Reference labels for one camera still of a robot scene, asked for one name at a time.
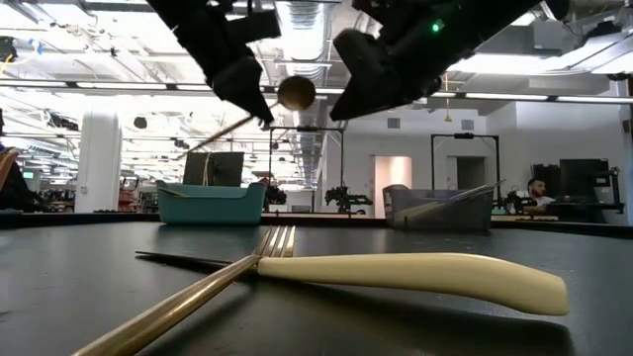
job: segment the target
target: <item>gold fork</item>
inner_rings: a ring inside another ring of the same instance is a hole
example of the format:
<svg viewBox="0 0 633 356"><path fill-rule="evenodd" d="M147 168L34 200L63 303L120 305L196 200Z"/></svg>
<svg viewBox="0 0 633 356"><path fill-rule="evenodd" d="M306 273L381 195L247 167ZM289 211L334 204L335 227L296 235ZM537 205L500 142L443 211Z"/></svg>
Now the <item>gold fork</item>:
<svg viewBox="0 0 633 356"><path fill-rule="evenodd" d="M103 335L74 355L133 355L203 306L255 267L262 257L292 257L295 228L269 227L253 252L237 262L194 283L123 325Z"/></svg>

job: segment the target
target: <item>gray plastic basket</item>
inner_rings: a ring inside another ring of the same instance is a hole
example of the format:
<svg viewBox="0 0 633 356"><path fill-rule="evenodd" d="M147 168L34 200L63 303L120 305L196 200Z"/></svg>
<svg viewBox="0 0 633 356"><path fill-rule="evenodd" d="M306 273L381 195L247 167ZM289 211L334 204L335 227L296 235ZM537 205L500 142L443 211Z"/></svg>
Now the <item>gray plastic basket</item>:
<svg viewBox="0 0 633 356"><path fill-rule="evenodd" d="M460 190L409 189L403 185L392 185L383 189L385 219L395 228L488 230L491 228L494 192L453 203L420 217L406 216L396 220L396 215L409 208L430 203L447 203Z"/></svg>

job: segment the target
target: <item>teal bin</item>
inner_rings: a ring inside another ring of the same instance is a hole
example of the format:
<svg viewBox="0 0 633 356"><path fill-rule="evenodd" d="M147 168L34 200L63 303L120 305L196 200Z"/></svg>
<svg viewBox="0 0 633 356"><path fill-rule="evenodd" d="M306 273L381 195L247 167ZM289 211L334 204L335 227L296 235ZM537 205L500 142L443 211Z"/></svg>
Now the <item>teal bin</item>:
<svg viewBox="0 0 633 356"><path fill-rule="evenodd" d="M248 188L164 182L156 186L185 195L158 190L158 209L164 223L258 224L266 196L262 183L252 183Z"/></svg>

